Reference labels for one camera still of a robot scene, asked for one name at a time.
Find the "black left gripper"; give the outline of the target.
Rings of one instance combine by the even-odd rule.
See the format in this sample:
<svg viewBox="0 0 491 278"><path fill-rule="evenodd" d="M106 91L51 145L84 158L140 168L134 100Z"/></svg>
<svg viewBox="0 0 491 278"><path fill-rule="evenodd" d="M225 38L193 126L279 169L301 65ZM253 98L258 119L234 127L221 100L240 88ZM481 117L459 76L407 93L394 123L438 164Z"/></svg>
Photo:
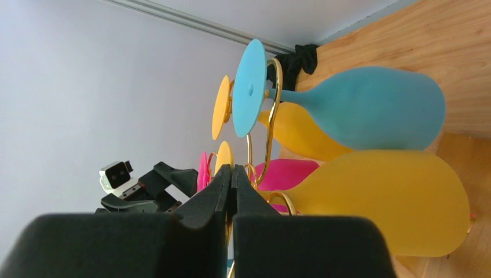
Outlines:
<svg viewBox="0 0 491 278"><path fill-rule="evenodd" d="M168 192L175 187L187 197L197 193L198 171L195 169L176 169L164 162L138 180L125 174L119 178L119 197L114 194L101 199L102 208L98 213L171 213L182 204Z"/></svg>

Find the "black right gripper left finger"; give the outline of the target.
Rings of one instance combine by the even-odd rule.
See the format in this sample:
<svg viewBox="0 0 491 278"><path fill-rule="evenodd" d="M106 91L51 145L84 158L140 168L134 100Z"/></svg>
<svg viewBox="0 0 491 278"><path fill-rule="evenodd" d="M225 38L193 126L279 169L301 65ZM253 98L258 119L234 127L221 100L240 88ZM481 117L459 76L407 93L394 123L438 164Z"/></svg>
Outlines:
<svg viewBox="0 0 491 278"><path fill-rule="evenodd" d="M232 169L173 213L46 214L31 221L2 277L225 277Z"/></svg>

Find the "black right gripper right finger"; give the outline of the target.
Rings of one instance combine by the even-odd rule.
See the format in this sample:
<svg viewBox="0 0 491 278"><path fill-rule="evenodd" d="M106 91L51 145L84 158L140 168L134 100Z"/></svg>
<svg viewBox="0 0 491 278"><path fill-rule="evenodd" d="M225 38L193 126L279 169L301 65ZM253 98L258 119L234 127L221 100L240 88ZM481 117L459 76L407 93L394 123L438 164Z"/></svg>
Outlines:
<svg viewBox="0 0 491 278"><path fill-rule="evenodd" d="M281 215L239 165L231 186L236 277L395 277L384 237L370 220Z"/></svg>

